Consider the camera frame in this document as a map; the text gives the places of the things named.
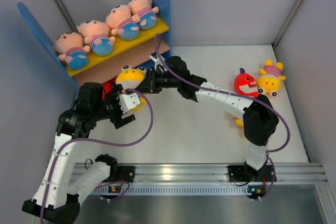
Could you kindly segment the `boy plush doll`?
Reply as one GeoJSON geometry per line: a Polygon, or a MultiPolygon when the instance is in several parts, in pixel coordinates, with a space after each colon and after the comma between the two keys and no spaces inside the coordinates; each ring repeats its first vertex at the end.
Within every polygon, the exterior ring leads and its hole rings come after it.
{"type": "Polygon", "coordinates": [[[60,35],[54,42],[53,49],[58,54],[58,59],[71,70],[80,70],[89,62],[87,53],[90,46],[85,44],[80,33],[67,32],[60,35]]]}
{"type": "Polygon", "coordinates": [[[111,35],[119,36],[123,40],[133,40],[140,33],[140,27],[132,18],[128,5],[118,5],[111,9],[106,16],[106,24],[111,35]]]}
{"type": "Polygon", "coordinates": [[[112,53],[116,38],[109,35],[110,28],[105,22],[86,20],[76,28],[96,55],[107,56],[112,53]]]}
{"type": "Polygon", "coordinates": [[[131,0],[127,6],[142,30],[149,30],[156,25],[159,7],[153,6],[152,0],[131,0]]]}

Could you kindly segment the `red shark plush toy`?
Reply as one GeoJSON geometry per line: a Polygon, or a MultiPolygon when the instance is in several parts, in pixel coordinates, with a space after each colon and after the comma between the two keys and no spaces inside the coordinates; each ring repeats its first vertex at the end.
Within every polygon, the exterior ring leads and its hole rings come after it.
{"type": "Polygon", "coordinates": [[[259,95],[255,78],[246,73],[244,68],[239,69],[239,74],[234,79],[234,91],[253,98],[259,95]]]}

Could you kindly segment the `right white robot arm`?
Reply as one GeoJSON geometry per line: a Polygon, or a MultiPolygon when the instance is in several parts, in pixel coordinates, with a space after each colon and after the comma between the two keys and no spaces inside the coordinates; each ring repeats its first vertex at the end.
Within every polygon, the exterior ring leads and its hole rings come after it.
{"type": "Polygon", "coordinates": [[[267,162],[266,146],[279,123],[268,98],[261,94],[251,98],[216,87],[207,79],[191,74],[179,56],[168,58],[164,66],[166,70],[149,68],[137,90],[157,94],[164,88],[176,88],[187,100],[212,105],[238,117],[243,121],[244,136],[249,142],[240,176],[249,182],[262,177],[267,162]]]}

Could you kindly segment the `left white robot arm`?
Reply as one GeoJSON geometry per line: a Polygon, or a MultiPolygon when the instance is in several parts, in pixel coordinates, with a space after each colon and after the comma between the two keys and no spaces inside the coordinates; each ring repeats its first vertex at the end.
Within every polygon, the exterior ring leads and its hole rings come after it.
{"type": "Polygon", "coordinates": [[[140,104],[136,93],[124,91],[121,85],[105,92],[103,85],[83,84],[71,109],[59,116],[55,142],[47,170],[32,199],[23,203],[22,211],[41,221],[74,223],[81,204],[102,182],[131,182],[129,168],[119,167],[116,158],[99,155],[91,167],[71,183],[81,145],[97,122],[109,120],[116,129],[134,121],[126,113],[140,104]]]}

